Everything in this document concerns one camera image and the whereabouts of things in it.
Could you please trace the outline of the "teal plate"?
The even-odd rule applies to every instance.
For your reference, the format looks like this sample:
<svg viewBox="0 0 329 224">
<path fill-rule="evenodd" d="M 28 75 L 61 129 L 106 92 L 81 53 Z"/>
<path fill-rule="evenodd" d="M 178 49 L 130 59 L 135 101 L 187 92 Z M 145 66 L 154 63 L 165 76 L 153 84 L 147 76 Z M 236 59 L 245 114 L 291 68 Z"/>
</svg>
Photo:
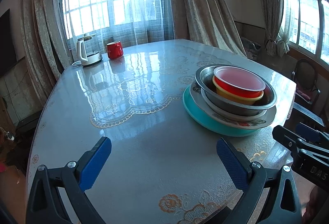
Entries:
<svg viewBox="0 0 329 224">
<path fill-rule="evenodd" d="M 224 125 L 214 120 L 195 104 L 190 94 L 190 86 L 185 88 L 185 91 L 183 92 L 182 96 L 182 102 L 186 112 L 189 114 L 189 116 L 193 118 L 195 122 L 205 127 L 206 129 L 213 131 L 214 133 L 225 135 L 228 137 L 248 137 L 253 132 L 258 131 L 258 129 L 238 129 L 235 127 Z"/>
</svg>

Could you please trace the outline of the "left beige curtain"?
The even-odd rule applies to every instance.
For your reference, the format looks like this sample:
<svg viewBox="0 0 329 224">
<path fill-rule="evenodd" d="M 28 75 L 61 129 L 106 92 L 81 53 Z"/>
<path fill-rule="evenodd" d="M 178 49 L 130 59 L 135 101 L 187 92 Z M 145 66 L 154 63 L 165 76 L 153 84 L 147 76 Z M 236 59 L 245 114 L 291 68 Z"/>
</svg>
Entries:
<svg viewBox="0 0 329 224">
<path fill-rule="evenodd" d="M 20 0 L 20 28 L 28 74 L 45 105 L 61 74 L 73 63 L 59 0 Z"/>
</svg>

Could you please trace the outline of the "middle beige curtain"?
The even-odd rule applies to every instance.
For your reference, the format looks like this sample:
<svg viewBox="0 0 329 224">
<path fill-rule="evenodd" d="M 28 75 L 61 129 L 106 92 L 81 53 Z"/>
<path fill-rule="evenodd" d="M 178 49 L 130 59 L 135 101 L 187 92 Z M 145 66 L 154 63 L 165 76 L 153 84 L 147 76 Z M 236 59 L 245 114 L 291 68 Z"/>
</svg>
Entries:
<svg viewBox="0 0 329 224">
<path fill-rule="evenodd" d="M 173 36 L 247 54 L 225 0 L 170 0 Z"/>
</svg>

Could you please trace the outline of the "white glass kettle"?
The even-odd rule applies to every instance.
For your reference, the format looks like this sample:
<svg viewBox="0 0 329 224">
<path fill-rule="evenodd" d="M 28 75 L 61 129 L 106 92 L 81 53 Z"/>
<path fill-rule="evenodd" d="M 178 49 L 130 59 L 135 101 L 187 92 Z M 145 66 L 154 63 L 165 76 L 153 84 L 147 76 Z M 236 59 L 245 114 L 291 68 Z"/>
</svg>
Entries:
<svg viewBox="0 0 329 224">
<path fill-rule="evenodd" d="M 77 60 L 73 66 L 91 66 L 100 62 L 102 53 L 95 33 L 85 33 L 76 42 Z"/>
</svg>

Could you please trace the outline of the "red mug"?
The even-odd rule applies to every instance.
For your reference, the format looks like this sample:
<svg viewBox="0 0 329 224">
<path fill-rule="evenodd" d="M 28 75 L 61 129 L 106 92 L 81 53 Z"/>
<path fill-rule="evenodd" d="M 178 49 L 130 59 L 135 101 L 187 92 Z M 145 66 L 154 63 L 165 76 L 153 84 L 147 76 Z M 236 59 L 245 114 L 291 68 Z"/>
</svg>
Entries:
<svg viewBox="0 0 329 224">
<path fill-rule="evenodd" d="M 110 42 L 107 44 L 108 58 L 115 60 L 123 56 L 123 47 L 121 41 Z"/>
</svg>

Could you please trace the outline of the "stainless steel bowl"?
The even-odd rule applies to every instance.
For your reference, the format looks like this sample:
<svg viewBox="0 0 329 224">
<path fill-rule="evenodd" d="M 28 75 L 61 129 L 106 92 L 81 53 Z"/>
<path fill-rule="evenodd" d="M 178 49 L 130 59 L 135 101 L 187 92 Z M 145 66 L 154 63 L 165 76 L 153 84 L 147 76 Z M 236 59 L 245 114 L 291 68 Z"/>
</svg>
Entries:
<svg viewBox="0 0 329 224">
<path fill-rule="evenodd" d="M 216 88 L 212 83 L 212 77 L 214 75 L 214 69 L 220 66 L 229 65 L 214 65 L 201 67 L 196 71 L 195 79 L 202 89 L 206 92 L 207 98 L 215 104 L 217 107 L 230 112 L 235 115 L 241 116 L 255 116 L 263 110 L 268 110 L 276 105 L 277 95 L 274 88 L 262 77 L 266 88 L 264 90 L 264 96 L 256 101 L 253 105 L 245 105 L 230 101 L 224 97 L 221 97 L 216 93 Z"/>
</svg>

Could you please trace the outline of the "yellow plastic bowl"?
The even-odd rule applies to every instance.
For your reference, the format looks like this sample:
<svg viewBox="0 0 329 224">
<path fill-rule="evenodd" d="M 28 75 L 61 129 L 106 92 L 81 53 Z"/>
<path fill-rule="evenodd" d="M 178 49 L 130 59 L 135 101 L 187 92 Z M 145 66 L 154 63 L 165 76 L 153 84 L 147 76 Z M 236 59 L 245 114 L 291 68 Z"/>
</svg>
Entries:
<svg viewBox="0 0 329 224">
<path fill-rule="evenodd" d="M 212 77 L 212 83 L 214 84 L 216 88 L 216 93 L 220 95 L 221 97 L 224 97 L 230 101 L 234 101 L 236 103 L 245 104 L 245 105 L 253 105 L 256 101 L 259 101 L 264 96 L 264 91 L 258 91 L 255 92 L 256 97 L 244 97 L 235 95 L 234 93 L 231 93 L 227 91 L 226 89 L 222 88 L 218 82 L 220 82 L 219 79 L 217 79 L 215 76 Z"/>
</svg>

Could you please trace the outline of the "dark wooden chair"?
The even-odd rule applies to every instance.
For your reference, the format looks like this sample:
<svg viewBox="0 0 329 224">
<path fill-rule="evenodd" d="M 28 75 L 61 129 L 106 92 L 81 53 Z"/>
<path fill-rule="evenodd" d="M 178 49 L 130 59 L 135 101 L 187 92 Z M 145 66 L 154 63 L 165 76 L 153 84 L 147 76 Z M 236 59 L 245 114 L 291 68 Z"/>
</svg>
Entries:
<svg viewBox="0 0 329 224">
<path fill-rule="evenodd" d="M 297 103 L 313 111 L 320 96 L 320 89 L 317 87 L 318 73 L 313 64 L 307 59 L 299 59 L 291 75 L 297 92 Z"/>
</svg>

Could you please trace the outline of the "white dragon pattern plate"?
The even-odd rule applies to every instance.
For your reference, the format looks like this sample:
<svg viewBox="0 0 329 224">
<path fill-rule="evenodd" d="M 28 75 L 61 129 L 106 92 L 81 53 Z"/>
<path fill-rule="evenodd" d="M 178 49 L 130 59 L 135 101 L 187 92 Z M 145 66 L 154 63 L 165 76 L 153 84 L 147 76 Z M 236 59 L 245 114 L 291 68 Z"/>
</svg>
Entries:
<svg viewBox="0 0 329 224">
<path fill-rule="evenodd" d="M 274 122 L 274 118 L 277 112 L 276 107 L 272 107 L 266 110 L 266 114 L 261 118 L 252 120 L 249 122 L 244 121 L 235 121 L 230 120 L 224 116 L 221 116 L 217 112 L 214 112 L 205 102 L 201 95 L 201 87 L 198 85 L 196 81 L 190 84 L 190 94 L 195 102 L 195 104 L 204 111 L 208 116 L 213 118 L 214 120 L 231 127 L 235 127 L 238 129 L 247 129 L 247 130 L 255 130 L 262 129 L 264 127 L 270 126 L 272 122 Z"/>
</svg>

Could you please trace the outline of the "red plastic bowl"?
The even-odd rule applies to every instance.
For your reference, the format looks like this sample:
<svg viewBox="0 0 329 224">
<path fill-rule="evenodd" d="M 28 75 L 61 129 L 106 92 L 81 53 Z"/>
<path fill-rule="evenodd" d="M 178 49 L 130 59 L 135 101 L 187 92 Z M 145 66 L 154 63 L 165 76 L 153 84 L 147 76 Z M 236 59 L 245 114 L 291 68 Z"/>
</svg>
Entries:
<svg viewBox="0 0 329 224">
<path fill-rule="evenodd" d="M 217 85 L 235 96 L 256 98 L 266 88 L 263 79 L 240 67 L 220 66 L 213 73 Z"/>
</svg>

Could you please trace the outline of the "floral plastic tablecloth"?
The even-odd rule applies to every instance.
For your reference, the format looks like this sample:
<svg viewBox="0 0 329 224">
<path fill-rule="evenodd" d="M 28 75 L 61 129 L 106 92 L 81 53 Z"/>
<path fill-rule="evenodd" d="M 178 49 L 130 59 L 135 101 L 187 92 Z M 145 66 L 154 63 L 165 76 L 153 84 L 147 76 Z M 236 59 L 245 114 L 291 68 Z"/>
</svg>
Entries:
<svg viewBox="0 0 329 224">
<path fill-rule="evenodd" d="M 106 223 L 197 223 L 223 208 L 238 191 L 216 153 L 220 136 L 182 102 L 196 71 L 220 63 L 267 80 L 278 97 L 273 125 L 284 124 L 295 93 L 285 76 L 188 40 L 132 46 L 118 60 L 63 72 L 38 122 L 27 186 L 41 164 L 63 167 L 107 136 L 111 154 L 86 191 Z"/>
</svg>

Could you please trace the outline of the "black television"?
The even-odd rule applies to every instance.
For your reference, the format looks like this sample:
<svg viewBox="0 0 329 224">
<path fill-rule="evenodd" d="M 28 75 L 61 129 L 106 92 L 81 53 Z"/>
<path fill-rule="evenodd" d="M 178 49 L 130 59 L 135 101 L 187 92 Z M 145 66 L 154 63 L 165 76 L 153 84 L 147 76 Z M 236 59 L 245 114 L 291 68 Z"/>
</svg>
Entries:
<svg viewBox="0 0 329 224">
<path fill-rule="evenodd" d="M 17 58 L 11 35 L 10 9 L 0 20 L 0 75 L 3 76 L 16 64 Z"/>
</svg>

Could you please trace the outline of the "white flower plate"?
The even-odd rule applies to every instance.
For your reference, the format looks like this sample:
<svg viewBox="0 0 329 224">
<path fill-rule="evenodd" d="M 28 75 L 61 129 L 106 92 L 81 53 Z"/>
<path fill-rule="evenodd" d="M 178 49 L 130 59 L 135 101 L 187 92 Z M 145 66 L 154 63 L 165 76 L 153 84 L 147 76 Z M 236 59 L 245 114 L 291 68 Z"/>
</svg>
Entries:
<svg viewBox="0 0 329 224">
<path fill-rule="evenodd" d="M 255 116 L 241 116 L 241 115 L 235 115 L 230 112 L 227 112 L 219 107 L 217 107 L 215 104 L 213 104 L 206 96 L 206 92 L 201 89 L 201 95 L 202 98 L 205 100 L 207 105 L 214 111 L 220 114 L 221 116 L 224 116 L 230 120 L 235 120 L 235 121 L 244 121 L 244 122 L 249 122 L 252 120 L 256 120 L 261 118 L 263 115 L 266 114 L 266 110 L 261 111 L 260 113 L 256 114 Z"/>
</svg>

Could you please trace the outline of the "beige curtain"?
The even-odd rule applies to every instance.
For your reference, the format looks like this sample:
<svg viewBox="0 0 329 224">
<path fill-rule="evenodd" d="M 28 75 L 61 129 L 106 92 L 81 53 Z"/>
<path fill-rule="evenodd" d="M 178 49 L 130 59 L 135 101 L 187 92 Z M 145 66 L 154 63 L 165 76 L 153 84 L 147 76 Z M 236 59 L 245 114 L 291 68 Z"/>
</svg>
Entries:
<svg viewBox="0 0 329 224">
<path fill-rule="evenodd" d="M 20 28 L 28 74 L 45 105 L 61 74 L 73 63 L 59 0 L 20 0 Z"/>
<path fill-rule="evenodd" d="M 170 0 L 173 36 L 247 54 L 225 0 Z"/>
</svg>

